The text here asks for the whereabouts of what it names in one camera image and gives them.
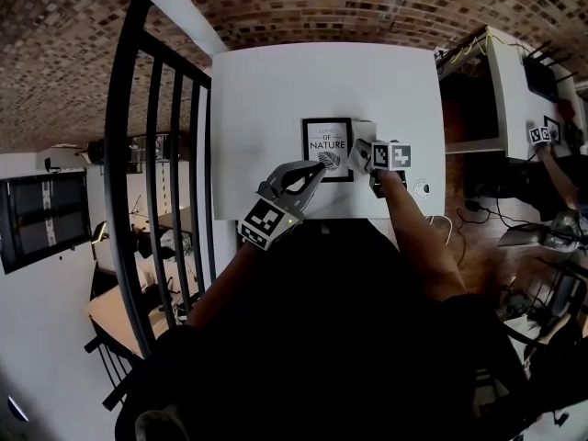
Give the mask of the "black metal railing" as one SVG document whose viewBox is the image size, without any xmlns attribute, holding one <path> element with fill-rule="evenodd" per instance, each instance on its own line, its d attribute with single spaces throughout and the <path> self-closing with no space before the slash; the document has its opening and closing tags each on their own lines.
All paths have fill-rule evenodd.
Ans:
<svg viewBox="0 0 588 441">
<path fill-rule="evenodd" d="M 153 59 L 146 119 L 146 196 L 149 223 L 154 229 L 159 226 L 154 171 L 155 140 L 161 77 L 163 68 L 168 66 L 175 74 L 169 131 L 172 231 L 186 311 L 191 311 L 193 301 L 189 296 L 183 256 L 181 228 L 185 223 L 180 217 L 178 172 L 181 98 L 185 81 L 192 84 L 187 135 L 191 213 L 188 226 L 195 248 L 199 297 L 206 290 L 203 269 L 207 267 L 211 277 L 216 275 L 210 174 L 211 79 L 192 62 L 145 30 L 145 21 L 152 6 L 151 0 L 130 1 L 110 76 L 104 133 L 104 185 L 109 240 L 113 247 L 114 265 L 124 309 L 139 345 L 139 353 L 144 357 L 149 357 L 153 352 L 156 337 L 143 302 L 135 258 L 131 251 L 126 180 L 126 167 L 130 159 L 127 137 L 130 95 L 136 59 L 141 52 Z"/>
</svg>

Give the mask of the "black router with antennas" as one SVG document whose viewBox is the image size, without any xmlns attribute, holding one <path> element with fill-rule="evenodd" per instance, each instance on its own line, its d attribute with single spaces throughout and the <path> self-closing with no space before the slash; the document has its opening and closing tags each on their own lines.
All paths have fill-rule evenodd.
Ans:
<svg viewBox="0 0 588 441">
<path fill-rule="evenodd" d="M 526 75 L 527 87 L 530 92 L 541 96 L 550 102 L 556 103 L 560 100 L 558 85 L 576 75 L 578 72 L 569 73 L 560 78 L 555 75 L 552 68 L 555 65 L 561 65 L 571 59 L 571 55 L 567 55 L 560 59 L 553 59 L 560 48 L 545 51 L 551 44 L 548 40 L 538 48 L 529 52 L 522 58 L 522 64 Z"/>
</svg>

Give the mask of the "person's left forearm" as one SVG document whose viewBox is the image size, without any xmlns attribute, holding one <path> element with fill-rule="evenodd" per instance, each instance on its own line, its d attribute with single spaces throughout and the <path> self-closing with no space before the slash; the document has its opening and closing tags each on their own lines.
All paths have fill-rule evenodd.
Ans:
<svg viewBox="0 0 588 441">
<path fill-rule="evenodd" d="M 256 245 L 244 244 L 194 305 L 187 317 L 187 325 L 207 330 L 223 323 L 232 312 L 232 307 L 254 281 L 264 254 Z"/>
</svg>

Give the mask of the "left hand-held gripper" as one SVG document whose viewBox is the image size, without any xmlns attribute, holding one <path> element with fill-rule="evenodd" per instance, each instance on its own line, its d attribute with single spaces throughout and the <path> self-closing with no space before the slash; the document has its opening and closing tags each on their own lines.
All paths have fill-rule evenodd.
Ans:
<svg viewBox="0 0 588 441">
<path fill-rule="evenodd" d="M 303 213 L 294 206 L 310 203 L 325 173 L 325 165 L 318 161 L 298 160 L 278 166 L 268 182 L 259 185 L 256 202 L 238 222 L 237 232 L 267 251 L 303 221 Z"/>
</svg>

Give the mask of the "black chair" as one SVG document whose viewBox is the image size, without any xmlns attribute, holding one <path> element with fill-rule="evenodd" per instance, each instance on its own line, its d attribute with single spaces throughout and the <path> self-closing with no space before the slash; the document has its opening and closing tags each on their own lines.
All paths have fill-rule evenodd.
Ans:
<svg viewBox="0 0 588 441">
<path fill-rule="evenodd" d="M 498 315 L 522 361 L 588 337 L 588 268 L 537 257 L 503 289 Z"/>
</svg>

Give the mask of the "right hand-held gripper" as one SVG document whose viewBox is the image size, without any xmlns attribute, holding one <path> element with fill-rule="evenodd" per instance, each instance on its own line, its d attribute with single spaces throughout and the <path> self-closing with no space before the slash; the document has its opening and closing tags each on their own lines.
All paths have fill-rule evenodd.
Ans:
<svg viewBox="0 0 588 441">
<path fill-rule="evenodd" d="M 406 171 L 412 167 L 412 147 L 396 141 L 356 139 L 348 166 L 359 175 L 369 176 L 369 186 L 377 198 L 384 198 L 377 171 L 396 172 L 407 188 Z"/>
</svg>

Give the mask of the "black framed nature picture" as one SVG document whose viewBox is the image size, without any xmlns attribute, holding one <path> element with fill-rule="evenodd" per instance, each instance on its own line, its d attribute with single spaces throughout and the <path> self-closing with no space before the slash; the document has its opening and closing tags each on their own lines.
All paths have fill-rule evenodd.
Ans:
<svg viewBox="0 0 588 441">
<path fill-rule="evenodd" d="M 303 159 L 324 165 L 323 183 L 351 183 L 354 172 L 349 164 L 354 133 L 350 118 L 304 119 L 302 121 Z"/>
</svg>

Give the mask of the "light wooden desk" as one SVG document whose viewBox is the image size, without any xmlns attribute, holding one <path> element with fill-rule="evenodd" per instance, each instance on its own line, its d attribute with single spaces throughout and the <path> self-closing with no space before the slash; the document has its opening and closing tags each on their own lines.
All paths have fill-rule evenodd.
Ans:
<svg viewBox="0 0 588 441">
<path fill-rule="evenodd" d="M 148 287 L 141 293 L 140 303 L 145 309 L 151 309 L 148 317 L 156 339 L 168 330 L 165 314 L 158 310 L 157 300 L 159 299 L 160 293 L 156 286 Z M 87 312 L 89 317 L 114 340 L 135 356 L 143 357 L 131 328 L 119 286 L 91 299 Z"/>
</svg>

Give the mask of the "black framed window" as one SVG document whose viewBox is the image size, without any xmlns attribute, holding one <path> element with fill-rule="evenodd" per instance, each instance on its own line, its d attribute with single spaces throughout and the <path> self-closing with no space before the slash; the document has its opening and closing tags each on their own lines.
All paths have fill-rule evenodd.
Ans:
<svg viewBox="0 0 588 441">
<path fill-rule="evenodd" d="M 91 235 L 86 172 L 0 180 L 0 262 L 5 273 L 75 248 Z"/>
</svg>

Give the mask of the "person's right forearm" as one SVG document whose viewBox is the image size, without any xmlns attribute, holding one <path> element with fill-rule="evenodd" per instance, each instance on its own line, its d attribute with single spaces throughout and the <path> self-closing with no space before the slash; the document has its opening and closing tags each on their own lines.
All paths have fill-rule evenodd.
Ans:
<svg viewBox="0 0 588 441">
<path fill-rule="evenodd" d="M 457 262 L 425 219 L 399 174 L 379 170 L 377 177 L 399 250 L 410 264 L 423 294 L 436 301 L 465 295 L 467 291 Z"/>
</svg>

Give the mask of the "white side desk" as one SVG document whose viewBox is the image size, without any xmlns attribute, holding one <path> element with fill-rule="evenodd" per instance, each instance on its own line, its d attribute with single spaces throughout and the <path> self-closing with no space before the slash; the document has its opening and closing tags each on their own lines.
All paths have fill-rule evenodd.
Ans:
<svg viewBox="0 0 588 441">
<path fill-rule="evenodd" d="M 483 56 L 489 64 L 496 104 L 498 134 L 494 138 L 476 141 L 446 142 L 447 154 L 505 152 L 512 159 L 525 160 L 530 152 L 528 130 L 538 126 L 548 114 L 557 113 L 557 104 L 529 91 L 522 58 L 537 47 L 487 26 L 472 41 L 455 54 L 448 54 L 438 65 L 440 80 L 450 76 Z M 561 65 L 552 68 L 558 78 L 571 72 Z M 579 106 L 572 78 L 558 85 L 559 95 Z"/>
</svg>

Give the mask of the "person's black clothing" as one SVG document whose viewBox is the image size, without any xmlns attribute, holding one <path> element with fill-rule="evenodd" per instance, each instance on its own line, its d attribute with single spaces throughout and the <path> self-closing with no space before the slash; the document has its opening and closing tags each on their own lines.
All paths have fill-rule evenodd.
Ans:
<svg viewBox="0 0 588 441">
<path fill-rule="evenodd" d="M 220 325 L 162 334 L 116 441 L 487 441 L 526 385 L 482 297 L 423 294 L 364 220 L 270 250 Z"/>
</svg>

